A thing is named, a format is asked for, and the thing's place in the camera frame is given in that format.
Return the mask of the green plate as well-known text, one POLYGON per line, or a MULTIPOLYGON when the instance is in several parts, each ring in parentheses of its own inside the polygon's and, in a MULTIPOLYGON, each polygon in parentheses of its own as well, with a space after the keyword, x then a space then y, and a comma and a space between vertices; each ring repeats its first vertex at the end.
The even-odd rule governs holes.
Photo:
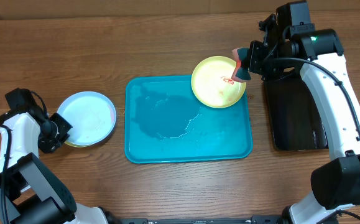
POLYGON ((64 143, 65 143, 66 145, 68 145, 68 146, 77 147, 77 148, 90 146, 90 145, 87 145, 87 144, 86 144, 86 145, 84 145, 84 144, 75 144, 75 143, 72 143, 72 142, 70 142, 70 141, 68 141, 68 140, 66 140, 64 143))
POLYGON ((235 68, 236 62, 224 56, 202 60, 191 77, 196 98, 212 108, 227 108, 237 103, 246 90, 246 83, 231 78, 235 68))

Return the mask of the orange and dark sponge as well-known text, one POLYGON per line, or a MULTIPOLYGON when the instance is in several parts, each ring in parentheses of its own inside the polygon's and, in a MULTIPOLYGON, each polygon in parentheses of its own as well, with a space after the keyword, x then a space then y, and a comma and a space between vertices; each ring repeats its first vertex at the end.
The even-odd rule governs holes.
POLYGON ((236 62, 236 67, 232 74, 231 79, 244 83, 251 79, 249 74, 249 64, 250 64, 250 55, 248 48, 236 48, 232 50, 234 60, 236 62))

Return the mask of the light blue plate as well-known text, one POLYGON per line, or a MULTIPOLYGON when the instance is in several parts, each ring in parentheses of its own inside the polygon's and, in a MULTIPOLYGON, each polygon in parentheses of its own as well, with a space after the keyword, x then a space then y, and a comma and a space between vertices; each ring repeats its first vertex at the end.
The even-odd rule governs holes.
POLYGON ((95 91, 83 91, 69 96, 57 111, 73 127, 68 141, 94 145, 106 139, 113 131, 117 114, 113 102, 95 91))

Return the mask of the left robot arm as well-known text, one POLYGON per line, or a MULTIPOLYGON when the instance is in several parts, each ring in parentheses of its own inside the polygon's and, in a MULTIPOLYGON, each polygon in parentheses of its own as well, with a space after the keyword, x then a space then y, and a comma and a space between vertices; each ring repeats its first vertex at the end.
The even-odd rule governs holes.
POLYGON ((47 114, 38 95, 16 88, 5 95, 10 110, 0 115, 0 221, 2 223, 118 223, 101 207, 75 202, 67 187, 39 159, 53 153, 72 128, 47 114))

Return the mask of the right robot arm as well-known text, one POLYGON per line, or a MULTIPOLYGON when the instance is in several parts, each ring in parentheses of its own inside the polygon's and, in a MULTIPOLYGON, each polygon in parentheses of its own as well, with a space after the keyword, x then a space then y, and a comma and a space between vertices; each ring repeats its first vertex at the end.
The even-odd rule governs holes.
POLYGON ((333 29, 318 30, 306 1, 289 2, 259 23, 241 66, 266 85, 298 77, 308 88, 330 152, 311 175, 312 191, 286 207, 279 223, 325 223, 360 205, 360 105, 349 81, 344 49, 333 29))

